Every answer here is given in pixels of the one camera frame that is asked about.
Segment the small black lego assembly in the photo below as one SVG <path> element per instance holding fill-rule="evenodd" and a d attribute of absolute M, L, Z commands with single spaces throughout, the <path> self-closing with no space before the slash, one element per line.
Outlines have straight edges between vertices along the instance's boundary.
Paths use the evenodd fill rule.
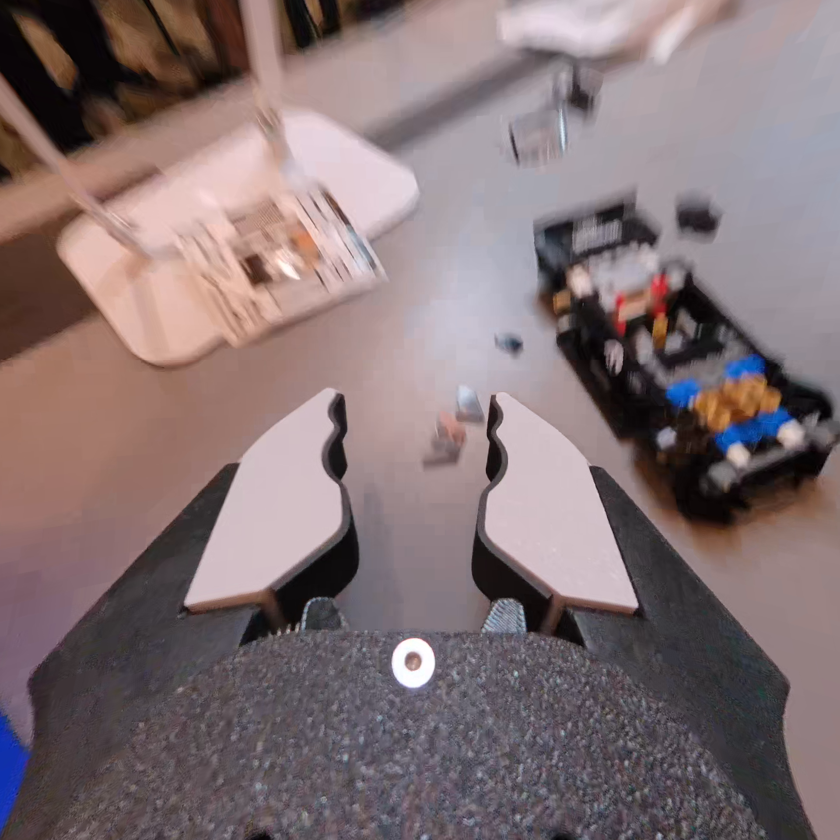
<path fill-rule="evenodd" d="M 567 60 L 554 76 L 552 101 L 558 109 L 571 109 L 584 119 L 594 116 L 604 74 L 596 67 Z"/>

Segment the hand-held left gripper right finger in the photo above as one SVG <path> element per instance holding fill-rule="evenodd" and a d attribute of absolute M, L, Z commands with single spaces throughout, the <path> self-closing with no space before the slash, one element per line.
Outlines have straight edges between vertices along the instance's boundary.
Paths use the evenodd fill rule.
<path fill-rule="evenodd" d="M 636 615 L 634 583 L 579 449 L 506 392 L 490 399 L 486 433 L 471 556 L 481 594 L 519 604 L 531 633 L 552 635 L 570 608 Z"/>

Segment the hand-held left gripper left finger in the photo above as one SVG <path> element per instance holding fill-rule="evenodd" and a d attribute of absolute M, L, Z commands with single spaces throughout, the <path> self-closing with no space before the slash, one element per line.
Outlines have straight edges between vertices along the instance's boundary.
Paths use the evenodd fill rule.
<path fill-rule="evenodd" d="M 325 388 L 262 434 L 237 464 L 183 606 L 255 607 L 269 627 L 352 582 L 360 548 L 343 441 L 344 396 Z"/>

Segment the lego car model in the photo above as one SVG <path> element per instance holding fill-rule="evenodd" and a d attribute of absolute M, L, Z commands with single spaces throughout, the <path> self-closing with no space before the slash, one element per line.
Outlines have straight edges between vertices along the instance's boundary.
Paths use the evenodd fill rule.
<path fill-rule="evenodd" d="M 684 517 L 728 523 L 760 492 L 818 477 L 838 419 L 659 238 L 635 196 L 540 219 L 539 292 L 616 436 L 658 464 Z"/>

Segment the crumpled white paper bag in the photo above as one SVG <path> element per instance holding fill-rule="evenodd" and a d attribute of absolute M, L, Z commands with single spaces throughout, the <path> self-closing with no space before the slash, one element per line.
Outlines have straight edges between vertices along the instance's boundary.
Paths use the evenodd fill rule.
<path fill-rule="evenodd" d="M 577 60 L 639 53 L 665 64 L 727 1 L 530 1 L 497 13 L 500 42 Z"/>

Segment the small dark lego plate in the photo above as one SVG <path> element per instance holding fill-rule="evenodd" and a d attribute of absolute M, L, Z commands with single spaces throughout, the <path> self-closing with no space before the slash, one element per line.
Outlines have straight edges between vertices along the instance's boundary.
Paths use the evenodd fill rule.
<path fill-rule="evenodd" d="M 458 463 L 466 440 L 466 426 L 455 415 L 439 414 L 429 449 L 422 459 L 422 466 L 430 469 Z"/>

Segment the blue plastic bin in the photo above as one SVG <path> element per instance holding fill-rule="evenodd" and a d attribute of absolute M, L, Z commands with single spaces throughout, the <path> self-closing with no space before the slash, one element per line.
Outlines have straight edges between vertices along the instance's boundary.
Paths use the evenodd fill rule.
<path fill-rule="evenodd" d="M 14 809 L 25 775 L 29 753 L 12 724 L 1 712 L 1 830 Z"/>

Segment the lego sticker sheet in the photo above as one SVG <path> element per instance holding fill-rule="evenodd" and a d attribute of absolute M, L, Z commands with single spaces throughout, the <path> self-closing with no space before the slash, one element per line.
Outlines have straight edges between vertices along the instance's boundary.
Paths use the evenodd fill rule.
<path fill-rule="evenodd" d="M 386 282 L 367 239 L 317 183 L 218 209 L 175 243 L 203 309 L 235 348 Z"/>

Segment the black wedge lego plate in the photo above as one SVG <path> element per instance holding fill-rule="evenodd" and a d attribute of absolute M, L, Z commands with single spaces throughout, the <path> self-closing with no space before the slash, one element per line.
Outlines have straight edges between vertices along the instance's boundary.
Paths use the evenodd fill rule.
<path fill-rule="evenodd" d="M 718 235 L 722 218 L 722 210 L 708 196 L 684 193 L 676 197 L 675 223 L 682 238 L 711 242 Z"/>

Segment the white stand rod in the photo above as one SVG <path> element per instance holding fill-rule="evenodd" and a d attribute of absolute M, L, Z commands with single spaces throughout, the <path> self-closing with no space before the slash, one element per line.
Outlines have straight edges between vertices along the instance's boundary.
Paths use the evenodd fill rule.
<path fill-rule="evenodd" d="M 242 1 L 240 11 L 257 122 L 274 158 L 280 182 L 290 188 L 295 184 L 298 173 L 287 141 L 283 117 L 283 74 L 277 4 L 273 1 Z"/>
<path fill-rule="evenodd" d="M 141 242 L 129 223 L 106 209 L 87 191 L 77 177 L 74 166 L 53 144 L 4 76 L 1 76 L 1 112 L 47 169 L 63 181 L 69 194 L 83 211 L 122 246 L 144 257 L 152 257 L 149 246 Z"/>

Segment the clear lego windshield piece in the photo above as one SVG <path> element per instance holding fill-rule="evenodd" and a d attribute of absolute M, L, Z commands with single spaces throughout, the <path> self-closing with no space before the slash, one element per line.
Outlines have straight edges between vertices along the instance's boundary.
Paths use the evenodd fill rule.
<path fill-rule="evenodd" d="M 569 147 L 566 105 L 561 103 L 512 119 L 507 125 L 507 141 L 517 167 L 540 167 L 562 159 Z"/>

